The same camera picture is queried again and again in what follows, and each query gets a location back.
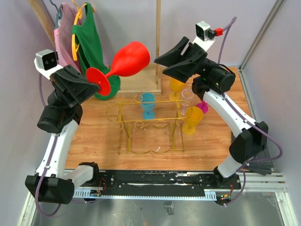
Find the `red plastic wine glass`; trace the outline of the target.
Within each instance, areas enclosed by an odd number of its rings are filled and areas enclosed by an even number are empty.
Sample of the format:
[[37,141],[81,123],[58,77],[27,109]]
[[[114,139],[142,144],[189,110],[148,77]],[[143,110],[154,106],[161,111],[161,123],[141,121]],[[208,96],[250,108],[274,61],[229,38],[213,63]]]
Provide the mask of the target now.
[[98,94],[108,96],[111,92],[109,77],[113,75],[133,76],[149,65],[150,58],[148,49],[142,43],[133,41],[116,53],[111,70],[107,74],[94,67],[88,68],[86,71],[87,81],[99,87]]

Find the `blue plastic wine glass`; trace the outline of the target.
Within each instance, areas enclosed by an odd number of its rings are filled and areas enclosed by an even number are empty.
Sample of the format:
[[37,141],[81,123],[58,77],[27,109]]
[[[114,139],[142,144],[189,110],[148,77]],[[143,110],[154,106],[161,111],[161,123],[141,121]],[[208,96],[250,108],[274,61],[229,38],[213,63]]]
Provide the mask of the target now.
[[155,96],[152,93],[143,93],[139,97],[139,101],[141,102],[141,108],[143,109],[143,119],[144,120],[152,120],[155,118]]

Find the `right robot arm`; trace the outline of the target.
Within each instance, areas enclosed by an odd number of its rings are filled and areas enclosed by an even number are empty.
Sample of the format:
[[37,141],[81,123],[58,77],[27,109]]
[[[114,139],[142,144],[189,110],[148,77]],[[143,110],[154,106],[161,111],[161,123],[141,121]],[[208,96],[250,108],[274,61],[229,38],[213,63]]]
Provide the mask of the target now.
[[236,75],[225,65],[207,58],[207,51],[214,42],[199,37],[190,42],[183,37],[154,62],[165,66],[163,74],[183,83],[197,75],[192,92],[211,106],[231,129],[235,139],[229,147],[229,155],[213,170],[214,185],[224,188],[238,170],[265,149],[269,128],[265,122],[257,122],[247,115],[227,94]]

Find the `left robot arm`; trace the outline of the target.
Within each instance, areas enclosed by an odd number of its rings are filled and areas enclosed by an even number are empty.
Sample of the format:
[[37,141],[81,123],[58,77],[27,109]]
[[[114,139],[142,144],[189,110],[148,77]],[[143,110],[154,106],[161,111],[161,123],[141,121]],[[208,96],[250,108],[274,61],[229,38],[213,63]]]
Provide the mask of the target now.
[[82,162],[73,171],[65,173],[66,158],[83,114],[81,104],[99,87],[88,82],[71,65],[39,71],[55,88],[37,124],[51,138],[40,166],[33,176],[26,177],[25,186],[38,203],[68,204],[78,187],[83,184],[96,186],[101,180],[95,162]]

